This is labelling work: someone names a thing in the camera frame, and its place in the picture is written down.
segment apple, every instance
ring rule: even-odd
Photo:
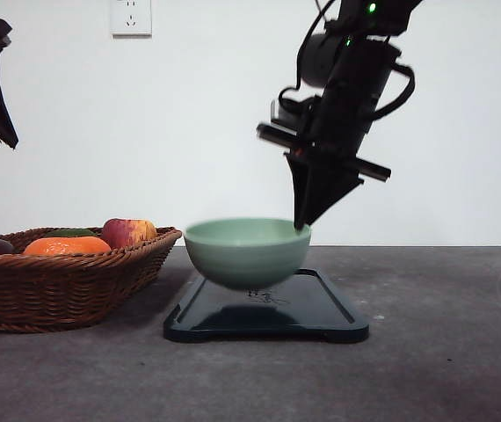
[[[104,223],[100,237],[112,249],[118,249],[154,239],[156,228],[149,220],[112,218]]]

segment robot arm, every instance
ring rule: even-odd
[[[396,62],[401,51],[391,36],[407,29],[410,13],[422,0],[342,0],[336,20],[313,35],[330,0],[319,12],[297,58],[297,83],[272,102],[271,124],[258,125],[258,136],[278,143],[294,180],[294,226],[313,223],[329,207],[364,181],[360,174],[385,181],[391,170],[356,157],[372,122],[404,104],[415,89],[411,68]],[[392,71],[409,78],[404,91],[376,110]],[[323,88],[321,97],[286,98],[301,80]]]

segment orange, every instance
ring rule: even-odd
[[[102,239],[84,237],[43,237],[26,246],[24,255],[65,255],[71,253],[100,253],[112,248]]]

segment dark green tray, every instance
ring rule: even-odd
[[[369,325],[330,280],[301,269],[264,290],[235,291],[200,276],[163,324],[168,340],[321,338],[356,343]]]

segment wall socket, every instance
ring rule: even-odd
[[[152,34],[151,0],[108,0],[112,35]]]

